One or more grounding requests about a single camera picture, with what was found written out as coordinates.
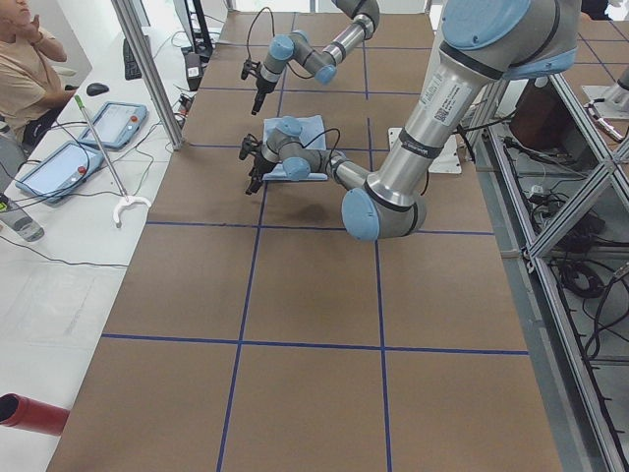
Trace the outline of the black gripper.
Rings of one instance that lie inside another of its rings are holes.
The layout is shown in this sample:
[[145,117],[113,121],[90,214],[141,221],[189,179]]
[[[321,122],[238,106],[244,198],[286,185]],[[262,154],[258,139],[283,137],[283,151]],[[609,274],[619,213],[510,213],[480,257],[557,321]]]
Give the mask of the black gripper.
[[273,74],[267,74],[261,61],[246,59],[243,63],[241,79],[244,81],[248,77],[256,78],[257,94],[251,111],[251,114],[256,116],[261,111],[265,97],[275,90],[275,77]]
[[251,156],[254,160],[253,168],[249,173],[250,183],[245,190],[245,194],[250,196],[256,194],[263,184],[263,175],[268,172],[268,160],[262,154],[263,142],[255,136],[245,136],[241,143],[239,159],[245,160]]

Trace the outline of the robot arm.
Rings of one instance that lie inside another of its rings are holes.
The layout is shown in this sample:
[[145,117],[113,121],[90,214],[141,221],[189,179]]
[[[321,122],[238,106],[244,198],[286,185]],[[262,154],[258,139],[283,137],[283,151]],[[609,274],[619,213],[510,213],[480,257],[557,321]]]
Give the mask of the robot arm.
[[535,79],[568,70],[577,53],[577,1],[450,1],[442,12],[439,63],[382,166],[360,167],[338,150],[310,149],[302,127],[282,118],[265,141],[243,139],[254,161],[248,193],[281,167],[291,181],[323,173],[344,187],[342,220],[362,241],[404,237],[427,210],[421,178],[440,155],[481,89],[499,80]]
[[241,79],[245,80],[249,76],[256,78],[253,115],[260,112],[265,98],[274,92],[285,69],[293,62],[309,73],[310,78],[327,85],[334,79],[338,67],[349,53],[373,37],[380,19],[376,1],[333,1],[333,4],[351,23],[324,47],[316,48],[303,30],[295,29],[289,33],[275,34],[262,61],[254,61],[248,54]]

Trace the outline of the neighbouring robot arm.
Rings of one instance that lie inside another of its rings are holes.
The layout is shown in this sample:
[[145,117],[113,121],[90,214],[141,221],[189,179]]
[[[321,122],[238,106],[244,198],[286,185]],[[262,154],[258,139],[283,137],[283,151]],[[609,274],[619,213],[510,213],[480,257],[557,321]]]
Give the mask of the neighbouring robot arm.
[[584,105],[595,121],[628,119],[628,69],[611,86],[582,86],[588,98]]

